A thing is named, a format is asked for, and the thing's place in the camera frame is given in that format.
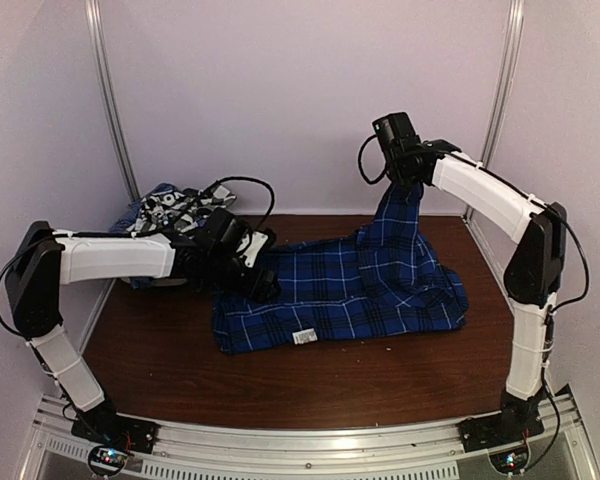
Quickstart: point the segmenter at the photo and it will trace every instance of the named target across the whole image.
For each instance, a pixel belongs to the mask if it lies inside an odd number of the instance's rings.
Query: white label
[[[293,343],[296,345],[302,345],[303,343],[317,342],[318,336],[313,328],[308,330],[301,330],[299,332],[293,332]]]

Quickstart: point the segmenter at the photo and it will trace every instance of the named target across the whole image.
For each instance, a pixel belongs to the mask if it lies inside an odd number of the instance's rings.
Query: wooden tabletop
[[[362,216],[273,216],[278,243],[345,236]],[[122,413],[256,428],[397,425],[496,410],[511,358],[511,313],[459,217],[422,217],[471,303],[457,332],[283,345],[227,356],[210,296],[117,282],[85,357]]]

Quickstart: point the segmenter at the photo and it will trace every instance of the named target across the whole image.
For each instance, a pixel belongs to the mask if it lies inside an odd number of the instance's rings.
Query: white wall
[[[569,212],[592,271],[586,302],[556,318],[552,374],[571,383],[600,461],[600,1],[527,2],[522,50],[493,169]],[[498,263],[506,239],[479,220]],[[562,299],[578,294],[582,273],[568,250]]]
[[[89,42],[82,0],[0,1],[0,268],[34,220],[97,229],[124,209]],[[62,292],[74,340],[101,288]],[[0,479],[13,478],[49,385],[29,349],[0,328]]]
[[[103,2],[141,190],[253,175],[273,184],[278,213],[371,213],[386,184],[366,186],[356,154],[376,118],[406,110],[423,137],[480,154],[508,9],[490,0]],[[234,188],[239,210],[266,207],[259,187]],[[436,191],[423,204],[463,210]]]

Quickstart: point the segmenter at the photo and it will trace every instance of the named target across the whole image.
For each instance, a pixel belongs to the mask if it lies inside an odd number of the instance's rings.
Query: plaid fabric
[[[373,222],[346,238],[278,247],[259,264],[278,272],[282,293],[257,304],[226,293],[213,331],[229,354],[293,343],[314,329],[319,340],[455,330],[469,307],[458,275],[438,263],[418,231],[422,185],[408,198],[395,186]]]

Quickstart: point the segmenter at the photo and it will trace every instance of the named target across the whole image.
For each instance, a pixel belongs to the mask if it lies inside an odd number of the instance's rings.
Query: garment
[[[131,203],[127,212],[109,232],[149,232],[179,216],[173,228],[187,234],[204,224],[204,220],[214,209],[227,208],[235,200],[236,196],[222,185],[203,195],[192,188],[181,191],[175,185],[161,183],[140,200]],[[135,277],[130,283],[134,289],[141,289],[155,286],[156,281],[150,277]]]
[[[213,332],[229,354],[293,343],[313,329],[318,340],[455,330],[469,307],[458,275],[441,266],[418,230],[422,185],[385,193],[370,225],[334,240],[272,249],[258,263],[278,273],[282,293],[257,304],[225,293]]]

